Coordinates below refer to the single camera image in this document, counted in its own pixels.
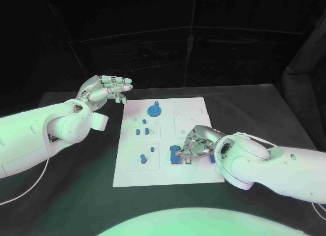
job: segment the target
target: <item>tabletop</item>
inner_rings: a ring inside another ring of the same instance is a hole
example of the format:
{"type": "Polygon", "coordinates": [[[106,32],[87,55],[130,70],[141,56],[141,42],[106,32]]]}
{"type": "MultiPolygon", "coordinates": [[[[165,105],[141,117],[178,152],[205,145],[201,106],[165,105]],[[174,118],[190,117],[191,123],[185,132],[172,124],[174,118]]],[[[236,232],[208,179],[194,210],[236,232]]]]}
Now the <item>tabletop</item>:
{"type": "MultiPolygon", "coordinates": [[[[246,132],[280,146],[316,149],[273,84],[133,89],[125,95],[130,100],[204,97],[213,127],[221,132],[246,132]]],[[[76,96],[77,92],[48,92],[40,107],[76,96]]],[[[33,191],[0,206],[0,235],[97,235],[139,215],[182,207],[236,210],[311,235],[326,235],[326,221],[312,204],[279,195],[259,183],[249,191],[230,183],[113,188],[123,104],[110,100],[97,112],[109,116],[106,130],[92,130],[87,138],[50,159],[33,191]]],[[[0,179],[0,202],[30,189],[44,166],[45,162],[0,179]]]]}

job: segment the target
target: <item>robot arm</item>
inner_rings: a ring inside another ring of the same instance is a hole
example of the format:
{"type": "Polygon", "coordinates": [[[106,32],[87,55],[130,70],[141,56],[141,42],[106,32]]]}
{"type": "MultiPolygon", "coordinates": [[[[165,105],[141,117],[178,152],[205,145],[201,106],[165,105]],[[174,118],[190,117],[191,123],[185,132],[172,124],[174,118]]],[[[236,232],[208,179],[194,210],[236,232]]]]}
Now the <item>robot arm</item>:
{"type": "Polygon", "coordinates": [[[106,129],[109,117],[94,111],[107,99],[126,104],[122,92],[132,90],[130,83],[132,79],[94,76],[76,99],[0,118],[0,178],[25,171],[82,142],[92,128],[106,129]]]}
{"type": "Polygon", "coordinates": [[[282,195],[326,204],[326,153],[289,147],[266,149],[250,137],[243,133],[226,135],[197,125],[177,156],[214,153],[220,172],[239,188],[249,190],[259,182],[282,195]]]}

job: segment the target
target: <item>robotic hand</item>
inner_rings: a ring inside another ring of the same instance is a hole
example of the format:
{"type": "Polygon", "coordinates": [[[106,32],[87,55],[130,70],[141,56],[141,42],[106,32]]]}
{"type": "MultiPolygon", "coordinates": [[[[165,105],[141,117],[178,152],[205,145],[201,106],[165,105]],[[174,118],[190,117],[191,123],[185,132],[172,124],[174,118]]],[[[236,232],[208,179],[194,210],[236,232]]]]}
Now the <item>robotic hand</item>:
{"type": "Polygon", "coordinates": [[[246,133],[226,135],[211,127],[197,125],[185,146],[175,153],[191,162],[191,156],[215,156],[226,180],[249,190],[256,182],[275,192],[305,201],[326,204],[326,153],[279,147],[246,133]],[[253,138],[275,147],[266,147],[253,138]]]}
{"type": "Polygon", "coordinates": [[[93,76],[76,99],[0,118],[0,178],[33,168],[82,142],[90,129],[105,130],[109,117],[94,113],[109,99],[126,104],[132,79],[93,76]]]}

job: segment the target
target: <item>blue part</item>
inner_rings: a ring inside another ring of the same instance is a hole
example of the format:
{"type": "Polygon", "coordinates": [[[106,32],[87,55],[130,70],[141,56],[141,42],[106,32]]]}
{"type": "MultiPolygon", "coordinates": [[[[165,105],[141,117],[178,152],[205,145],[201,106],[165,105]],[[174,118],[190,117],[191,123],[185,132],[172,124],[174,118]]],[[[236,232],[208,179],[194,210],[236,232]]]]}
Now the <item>blue part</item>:
{"type": "Polygon", "coordinates": [[[146,159],[146,155],[145,155],[145,154],[141,155],[141,162],[142,162],[142,164],[146,164],[146,162],[148,162],[148,159],[146,159]]]}
{"type": "Polygon", "coordinates": [[[181,157],[175,155],[175,153],[179,151],[179,146],[174,145],[171,147],[172,151],[171,151],[171,162],[172,164],[181,164],[181,157]]]}
{"type": "Polygon", "coordinates": [[[162,108],[159,107],[159,102],[155,102],[155,105],[149,107],[148,114],[152,117],[158,117],[162,114],[162,108]]]}
{"type": "Polygon", "coordinates": [[[214,155],[211,155],[211,162],[213,162],[213,164],[215,163],[215,156],[214,155]]]}

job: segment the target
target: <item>table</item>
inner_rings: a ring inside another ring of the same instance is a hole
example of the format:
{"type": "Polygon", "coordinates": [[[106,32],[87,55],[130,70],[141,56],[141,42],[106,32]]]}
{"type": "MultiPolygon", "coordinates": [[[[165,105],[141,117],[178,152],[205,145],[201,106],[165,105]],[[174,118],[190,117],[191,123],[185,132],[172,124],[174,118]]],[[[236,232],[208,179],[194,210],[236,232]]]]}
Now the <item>table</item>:
{"type": "MultiPolygon", "coordinates": [[[[213,127],[247,132],[280,146],[316,149],[273,84],[203,88],[133,89],[129,99],[204,97],[213,127]]],[[[76,98],[48,92],[40,107],[76,98]]],[[[213,207],[264,217],[311,235],[326,235],[326,221],[311,203],[276,194],[256,183],[249,191],[230,183],[113,188],[123,104],[109,101],[97,111],[110,117],[105,131],[51,159],[33,191],[0,206],[0,235],[97,235],[128,219],[181,207],[213,207]]],[[[34,185],[45,162],[0,179],[0,202],[34,185]]]]}

